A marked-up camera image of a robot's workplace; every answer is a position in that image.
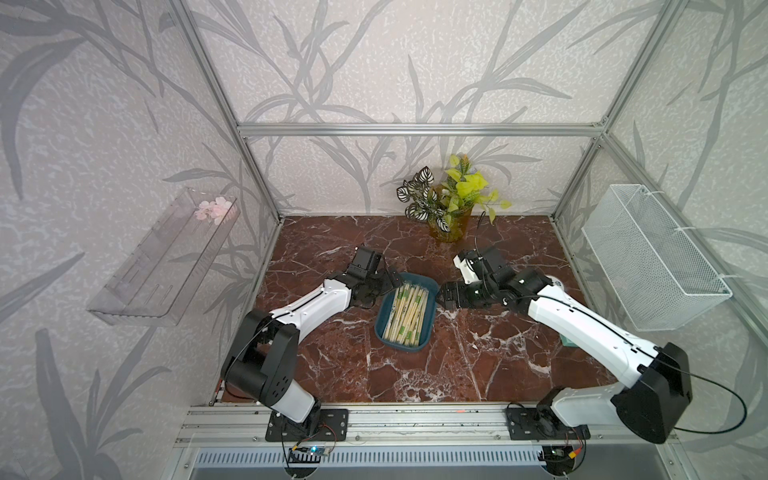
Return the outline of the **teal storage box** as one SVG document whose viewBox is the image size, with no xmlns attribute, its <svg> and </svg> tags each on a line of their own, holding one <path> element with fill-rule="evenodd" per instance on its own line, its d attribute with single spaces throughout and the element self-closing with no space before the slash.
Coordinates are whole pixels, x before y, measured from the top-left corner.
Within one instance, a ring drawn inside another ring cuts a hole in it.
<svg viewBox="0 0 768 480">
<path fill-rule="evenodd" d="M 439 285 L 430 277 L 403 272 L 402 285 L 387 294 L 374 326 L 385 345 L 405 352 L 419 352 L 431 338 L 437 311 Z"/>
</svg>

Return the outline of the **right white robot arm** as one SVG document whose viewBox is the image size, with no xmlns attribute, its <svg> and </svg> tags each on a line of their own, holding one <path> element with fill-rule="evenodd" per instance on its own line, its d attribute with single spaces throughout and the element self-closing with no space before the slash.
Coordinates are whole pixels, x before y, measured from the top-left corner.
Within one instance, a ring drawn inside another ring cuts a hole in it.
<svg viewBox="0 0 768 480">
<path fill-rule="evenodd" d="M 692 401 L 688 357 L 680 347 L 659 347 L 612 325 L 536 269 L 502 282 L 466 265 L 460 270 L 463 280 L 438 291 L 444 309 L 501 305 L 527 315 L 568 338 L 613 375 L 614 383 L 603 387 L 554 389 L 537 406 L 541 417 L 565 427 L 622 425 L 649 443 L 666 442 Z"/>
</svg>

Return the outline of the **wrapped chopsticks in box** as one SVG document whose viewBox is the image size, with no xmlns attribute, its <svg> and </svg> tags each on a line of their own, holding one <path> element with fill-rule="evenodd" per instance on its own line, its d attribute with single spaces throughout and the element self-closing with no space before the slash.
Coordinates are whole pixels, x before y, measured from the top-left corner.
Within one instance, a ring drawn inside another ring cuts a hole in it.
<svg viewBox="0 0 768 480">
<path fill-rule="evenodd" d="M 382 333 L 388 342 L 403 347 L 417 347 L 425 323 L 429 292 L 426 288 L 405 283 L 395 291 Z"/>
</svg>

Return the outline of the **small green square clock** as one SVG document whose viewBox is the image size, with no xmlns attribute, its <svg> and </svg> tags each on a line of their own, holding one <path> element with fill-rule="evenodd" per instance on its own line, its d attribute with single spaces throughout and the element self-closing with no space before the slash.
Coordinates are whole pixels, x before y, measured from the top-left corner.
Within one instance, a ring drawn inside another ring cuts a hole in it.
<svg viewBox="0 0 768 480">
<path fill-rule="evenodd" d="M 574 343 L 573 341 L 571 341 L 570 339 L 568 339 L 567 337 L 565 337 L 563 335 L 560 336 L 560 340 L 561 340 L 561 343 L 562 343 L 562 345 L 564 347 L 570 347 L 570 348 L 577 348 L 578 347 L 578 345 L 576 343 Z"/>
</svg>

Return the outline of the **amber glass vase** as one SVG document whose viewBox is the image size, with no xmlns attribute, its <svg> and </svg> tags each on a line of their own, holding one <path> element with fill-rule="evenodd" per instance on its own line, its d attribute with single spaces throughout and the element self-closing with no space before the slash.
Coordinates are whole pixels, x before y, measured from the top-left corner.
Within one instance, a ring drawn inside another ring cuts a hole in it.
<svg viewBox="0 0 768 480">
<path fill-rule="evenodd" d="M 427 209 L 430 235 L 441 243 L 455 243 L 462 240 L 466 235 L 472 210 L 473 207 L 470 205 L 430 206 Z"/>
</svg>

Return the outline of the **green artificial plant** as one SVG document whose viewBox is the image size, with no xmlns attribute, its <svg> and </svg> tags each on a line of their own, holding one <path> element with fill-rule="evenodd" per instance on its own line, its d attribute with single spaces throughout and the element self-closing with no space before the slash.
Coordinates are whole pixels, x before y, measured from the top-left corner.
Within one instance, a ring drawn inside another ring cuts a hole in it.
<svg viewBox="0 0 768 480">
<path fill-rule="evenodd" d="M 480 208 L 482 215 L 493 224 L 497 211 L 511 206 L 497 190 L 490 190 L 488 181 L 467 155 L 452 154 L 449 163 L 441 182 L 437 182 L 432 170 L 425 166 L 397 187 L 397 199 L 406 205 L 404 213 L 408 219 L 427 224 L 430 206 L 470 205 L 472 213 Z"/>
</svg>

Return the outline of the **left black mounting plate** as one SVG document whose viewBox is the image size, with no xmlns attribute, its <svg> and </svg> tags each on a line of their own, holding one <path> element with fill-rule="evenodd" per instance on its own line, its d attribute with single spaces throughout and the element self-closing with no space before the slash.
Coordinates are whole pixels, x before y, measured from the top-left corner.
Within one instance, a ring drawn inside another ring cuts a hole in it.
<svg viewBox="0 0 768 480">
<path fill-rule="evenodd" d="M 273 411 L 265 440 L 267 442 L 344 441 L 349 426 L 348 409 L 314 409 L 303 422 L 295 422 Z"/>
</svg>

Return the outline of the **left circuit board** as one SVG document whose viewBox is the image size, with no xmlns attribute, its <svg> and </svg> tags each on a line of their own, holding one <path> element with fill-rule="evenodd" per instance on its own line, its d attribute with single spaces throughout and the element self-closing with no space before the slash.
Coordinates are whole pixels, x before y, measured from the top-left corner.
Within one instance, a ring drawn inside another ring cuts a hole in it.
<svg viewBox="0 0 768 480">
<path fill-rule="evenodd" d="M 288 452 L 288 461 L 290 463 L 317 464 L 329 457 L 335 448 L 335 443 L 296 444 Z"/>
</svg>

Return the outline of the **circuit board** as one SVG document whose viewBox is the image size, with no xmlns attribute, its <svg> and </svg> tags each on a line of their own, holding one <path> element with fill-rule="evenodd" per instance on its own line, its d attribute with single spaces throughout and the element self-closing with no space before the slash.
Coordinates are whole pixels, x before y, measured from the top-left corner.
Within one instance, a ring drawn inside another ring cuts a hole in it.
<svg viewBox="0 0 768 480">
<path fill-rule="evenodd" d="M 567 478 L 577 471 L 584 461 L 586 447 L 544 446 L 539 454 L 543 470 L 556 478 Z"/>
<path fill-rule="evenodd" d="M 335 443 L 296 444 L 288 452 L 288 461 L 290 463 L 317 464 L 329 457 L 335 448 Z"/>
</svg>

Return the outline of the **right circuit board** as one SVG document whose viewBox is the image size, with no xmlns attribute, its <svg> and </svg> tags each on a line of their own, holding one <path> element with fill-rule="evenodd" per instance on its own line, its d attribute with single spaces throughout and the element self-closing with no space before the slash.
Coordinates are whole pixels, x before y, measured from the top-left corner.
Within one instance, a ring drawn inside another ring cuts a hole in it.
<svg viewBox="0 0 768 480">
<path fill-rule="evenodd" d="M 544 446 L 539 454 L 543 470 L 556 478 L 567 478 L 577 471 L 584 461 L 586 447 Z"/>
</svg>

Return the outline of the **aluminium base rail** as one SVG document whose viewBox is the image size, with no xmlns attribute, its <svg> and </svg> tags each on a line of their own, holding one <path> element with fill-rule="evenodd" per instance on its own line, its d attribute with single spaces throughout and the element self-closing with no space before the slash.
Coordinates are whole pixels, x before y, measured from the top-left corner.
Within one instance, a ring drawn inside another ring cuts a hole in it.
<svg viewBox="0 0 768 480">
<path fill-rule="evenodd" d="M 570 433 L 560 438 L 537 440 L 537 430 L 515 425 L 512 439 L 505 416 L 505 402 L 480 403 L 330 403 L 329 409 L 346 409 L 344 424 L 323 430 L 320 440 L 338 447 L 374 446 L 501 446 L 545 444 L 579 445 Z M 278 447 L 269 434 L 280 436 L 282 423 L 271 411 L 258 404 L 222 403 L 214 407 L 192 407 L 187 412 L 173 446 L 203 447 Z"/>
</svg>

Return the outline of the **clear acrylic wall shelf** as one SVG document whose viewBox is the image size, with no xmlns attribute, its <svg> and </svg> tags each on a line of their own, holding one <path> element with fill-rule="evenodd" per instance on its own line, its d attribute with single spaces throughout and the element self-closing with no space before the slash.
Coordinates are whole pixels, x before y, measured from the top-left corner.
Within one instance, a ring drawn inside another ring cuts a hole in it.
<svg viewBox="0 0 768 480">
<path fill-rule="evenodd" d="M 197 206 L 217 196 L 233 201 L 234 212 L 220 225 L 196 220 Z M 178 325 L 239 216 L 236 196 L 183 188 L 86 311 L 112 326 Z"/>
</svg>

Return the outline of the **aluminium frame post left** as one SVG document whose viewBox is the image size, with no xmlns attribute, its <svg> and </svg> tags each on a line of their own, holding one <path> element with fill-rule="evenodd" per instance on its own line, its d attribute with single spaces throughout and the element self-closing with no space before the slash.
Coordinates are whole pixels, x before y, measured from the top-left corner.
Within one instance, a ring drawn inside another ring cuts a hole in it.
<svg viewBox="0 0 768 480">
<path fill-rule="evenodd" d="M 197 30 L 192 11 L 186 5 L 186 3 L 181 0 L 170 0 L 169 5 L 173 15 L 176 17 L 184 40 L 191 50 L 192 57 L 195 60 L 205 80 L 205 83 L 210 90 L 213 100 L 224 120 L 225 131 L 234 141 L 235 148 L 241 155 L 242 160 L 245 162 L 249 174 L 255 181 L 264 200 L 267 203 L 269 211 L 276 219 L 276 221 L 280 223 L 283 217 L 280 214 L 276 202 L 269 191 L 269 188 L 249 146 L 246 144 L 244 138 L 240 136 L 237 119 L 226 98 L 225 92 L 214 69 L 214 65 L 207 55 L 202 37 Z"/>
</svg>

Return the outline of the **aluminium frame post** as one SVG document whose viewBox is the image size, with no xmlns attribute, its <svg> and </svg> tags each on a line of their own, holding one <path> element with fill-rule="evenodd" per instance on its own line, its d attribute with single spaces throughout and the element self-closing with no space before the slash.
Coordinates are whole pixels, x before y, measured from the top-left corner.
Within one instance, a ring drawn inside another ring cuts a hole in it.
<svg viewBox="0 0 768 480">
<path fill-rule="evenodd" d="M 667 37 L 671 34 L 687 4 L 688 1 L 682 0 L 664 1 L 662 3 L 658 18 L 653 23 L 636 59 L 622 81 L 606 114 L 598 124 L 598 132 L 591 137 L 588 148 L 582 155 L 578 167 L 570 178 L 553 214 L 550 216 L 553 222 L 557 221 L 564 213 L 567 204 L 574 196 L 579 183 L 588 172 L 591 163 L 597 155 L 601 141 L 612 132 L 633 93 L 640 85 L 652 60 L 662 50 Z"/>
<path fill-rule="evenodd" d="M 226 98 L 225 92 L 214 69 L 214 65 L 207 55 L 202 37 L 197 30 L 192 11 L 186 5 L 186 3 L 181 0 L 170 0 L 169 5 L 173 15 L 176 17 L 184 40 L 191 50 L 192 57 L 195 60 L 205 80 L 205 83 L 210 90 L 213 100 L 224 120 L 225 131 L 234 141 L 235 148 L 241 155 L 242 160 L 245 162 L 249 174 L 255 181 L 264 200 L 267 203 L 269 211 L 276 219 L 276 221 L 280 223 L 283 217 L 280 214 L 276 202 L 269 191 L 269 188 L 249 146 L 246 144 L 244 138 L 240 136 L 237 119 Z"/>
</svg>

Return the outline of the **aluminium frame post right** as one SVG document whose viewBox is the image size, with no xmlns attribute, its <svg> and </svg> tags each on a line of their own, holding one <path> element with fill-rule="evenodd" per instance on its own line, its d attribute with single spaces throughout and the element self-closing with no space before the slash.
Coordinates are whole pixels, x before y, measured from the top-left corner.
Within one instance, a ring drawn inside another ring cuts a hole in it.
<svg viewBox="0 0 768 480">
<path fill-rule="evenodd" d="M 574 196 L 579 183 L 588 172 L 591 163 L 597 155 L 601 141 L 612 132 L 633 93 L 640 85 L 652 60 L 662 50 L 667 37 L 671 34 L 687 4 L 688 1 L 682 0 L 664 1 L 662 3 L 658 18 L 653 23 L 636 59 L 622 81 L 606 114 L 598 124 L 598 132 L 591 137 L 588 148 L 582 155 L 578 167 L 570 178 L 553 214 L 550 216 L 553 222 L 557 221 L 564 213 L 567 204 Z"/>
</svg>

